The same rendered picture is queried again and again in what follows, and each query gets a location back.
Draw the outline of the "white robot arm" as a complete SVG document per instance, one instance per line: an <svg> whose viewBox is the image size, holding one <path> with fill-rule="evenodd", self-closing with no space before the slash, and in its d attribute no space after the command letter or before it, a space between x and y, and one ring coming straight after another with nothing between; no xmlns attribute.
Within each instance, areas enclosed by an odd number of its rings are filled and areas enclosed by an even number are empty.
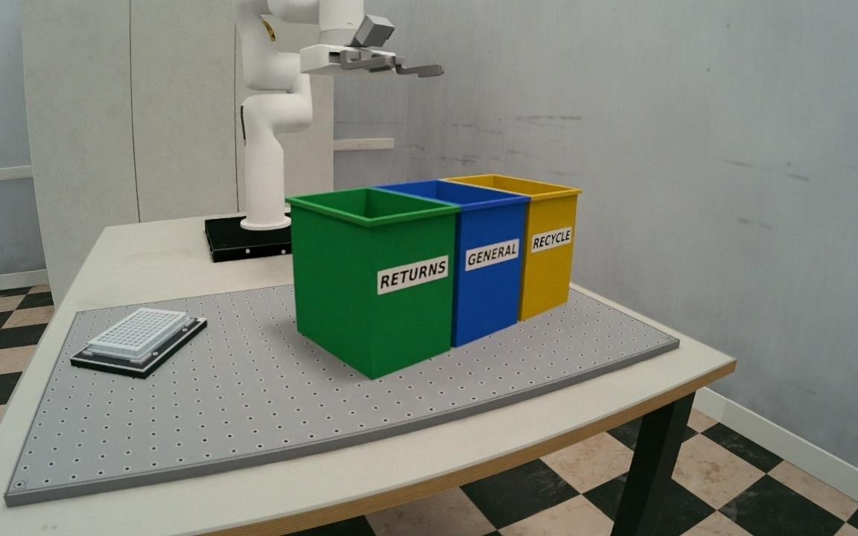
<svg viewBox="0 0 858 536"><path fill-rule="evenodd" d="M299 54L277 51L275 31L260 14L319 25L321 45L381 47L394 26L384 17L363 17L363 0L232 0L232 10L246 86L287 92L249 96L241 105L247 209L241 227L281 229L290 218L284 217L284 153L274 135L310 127L312 94L309 74L299 72Z"/></svg>

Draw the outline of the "green bin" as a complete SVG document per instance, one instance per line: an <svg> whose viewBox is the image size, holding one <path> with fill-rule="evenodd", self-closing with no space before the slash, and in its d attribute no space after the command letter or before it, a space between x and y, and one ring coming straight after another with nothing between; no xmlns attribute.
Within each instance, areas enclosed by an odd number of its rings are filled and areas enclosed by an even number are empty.
<svg viewBox="0 0 858 536"><path fill-rule="evenodd" d="M451 350L462 206L369 187L284 202L298 332L370 380Z"/></svg>

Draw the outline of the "yellow recycle bin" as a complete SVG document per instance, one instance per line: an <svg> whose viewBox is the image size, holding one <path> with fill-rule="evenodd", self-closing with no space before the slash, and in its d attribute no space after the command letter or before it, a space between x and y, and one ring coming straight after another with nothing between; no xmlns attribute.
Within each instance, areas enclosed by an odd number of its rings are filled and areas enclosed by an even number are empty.
<svg viewBox="0 0 858 536"><path fill-rule="evenodd" d="M525 205L517 320L522 322L568 302L576 195L582 194L581 189L498 174L439 180L521 196L529 194L531 201Z"/></svg>

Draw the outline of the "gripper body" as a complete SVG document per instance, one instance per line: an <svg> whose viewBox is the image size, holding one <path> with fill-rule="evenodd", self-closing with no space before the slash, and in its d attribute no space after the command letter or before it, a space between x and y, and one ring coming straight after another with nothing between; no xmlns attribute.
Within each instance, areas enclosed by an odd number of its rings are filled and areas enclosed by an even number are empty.
<svg viewBox="0 0 858 536"><path fill-rule="evenodd" d="M395 66L390 66L390 70L377 72L368 72L367 70L363 70L363 68L355 68L355 70L341 70L338 65L338 51L340 50L360 51L360 60L370 59L372 58L372 54L386 54L388 57L394 57L395 55L395 52L364 50L364 48L354 47L353 45L310 45L310 47L301 48L299 51L300 74L361 77L389 76L395 74Z"/></svg>

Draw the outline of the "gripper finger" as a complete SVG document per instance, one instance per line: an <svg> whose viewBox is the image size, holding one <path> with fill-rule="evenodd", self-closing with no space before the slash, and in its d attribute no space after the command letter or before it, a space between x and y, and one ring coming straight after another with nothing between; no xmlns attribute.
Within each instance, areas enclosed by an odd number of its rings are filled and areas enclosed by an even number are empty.
<svg viewBox="0 0 858 536"><path fill-rule="evenodd" d="M386 54L372 54L372 58L374 57L388 57ZM424 66L415 66L415 67L405 67L405 57L390 57L391 58L391 66L395 66L396 74L415 74L418 72L418 77L425 76L439 76L443 74L444 65L443 64L430 64Z"/></svg>
<svg viewBox="0 0 858 536"><path fill-rule="evenodd" d="M360 51L341 50L338 51L338 65L341 70L355 70L363 68L368 72L390 70L390 57L374 57L360 60Z"/></svg>

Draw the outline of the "blue bin labelled general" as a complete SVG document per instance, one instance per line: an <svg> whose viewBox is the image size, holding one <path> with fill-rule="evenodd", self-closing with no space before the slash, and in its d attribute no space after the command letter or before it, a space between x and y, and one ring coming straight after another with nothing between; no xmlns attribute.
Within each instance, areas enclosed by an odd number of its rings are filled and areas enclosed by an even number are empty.
<svg viewBox="0 0 858 536"><path fill-rule="evenodd" d="M531 197L438 179L369 188L462 206L455 218L451 346L517 325Z"/></svg>

